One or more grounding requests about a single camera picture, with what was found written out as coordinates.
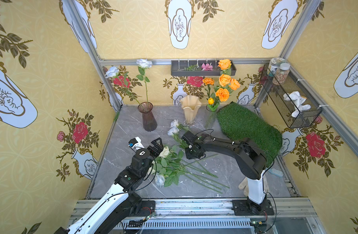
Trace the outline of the white rose top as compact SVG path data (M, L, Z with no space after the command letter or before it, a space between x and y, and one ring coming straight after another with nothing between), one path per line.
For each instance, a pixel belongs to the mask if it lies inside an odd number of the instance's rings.
M178 120L173 120L170 124L171 126L171 131L174 132L179 132L180 130L185 130L185 131L189 131L189 127L184 126L183 124L181 124Z

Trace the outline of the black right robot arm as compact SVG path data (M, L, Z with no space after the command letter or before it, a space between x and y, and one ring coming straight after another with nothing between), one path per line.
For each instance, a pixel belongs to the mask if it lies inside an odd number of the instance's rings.
M207 152L230 156L236 160L241 173L247 178L249 189L246 200L233 200L235 215L274 215L274 205L267 199L264 191L264 173L267 170L265 152L249 138L232 141L213 137L210 134L200 136L187 131L182 137L188 146L185 148L187 159L202 159Z

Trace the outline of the orange rose stem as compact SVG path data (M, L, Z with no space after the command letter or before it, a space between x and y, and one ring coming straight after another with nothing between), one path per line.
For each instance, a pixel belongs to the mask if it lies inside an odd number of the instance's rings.
M218 62L218 67L221 69L222 74L231 76L231 65L232 62L229 59L221 59Z
M221 87L227 86L231 82L231 77L227 74L221 74L219 77L219 84Z
M231 79L230 83L226 86L226 89L232 94L234 91L239 89L241 84L236 79Z

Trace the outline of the small orange marigold stem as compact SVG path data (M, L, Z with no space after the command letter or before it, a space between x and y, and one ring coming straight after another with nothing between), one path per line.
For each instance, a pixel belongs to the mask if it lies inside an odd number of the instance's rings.
M215 103L214 103L214 107L218 108L218 106L222 103L225 102L229 99L230 96L230 92L228 89L225 88L219 88L216 92L215 92Z

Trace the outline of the orange marigold flower stem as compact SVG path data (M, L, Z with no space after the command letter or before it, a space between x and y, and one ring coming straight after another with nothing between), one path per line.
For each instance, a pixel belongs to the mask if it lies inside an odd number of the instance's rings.
M207 100L209 98L214 98L213 97L213 93L211 92L211 86L214 85L214 80L212 78L204 78L203 80L203 85L205 86L206 89L206 93L207 93Z

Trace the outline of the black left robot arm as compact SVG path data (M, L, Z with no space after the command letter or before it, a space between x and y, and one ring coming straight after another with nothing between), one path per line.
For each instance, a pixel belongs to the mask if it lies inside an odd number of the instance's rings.
M106 194L82 218L68 228L58 228L56 234L107 234L123 219L138 213L142 198L135 190L149 176L164 147L160 137L147 148L136 137L129 141L129 147L135 152L131 164L119 173Z

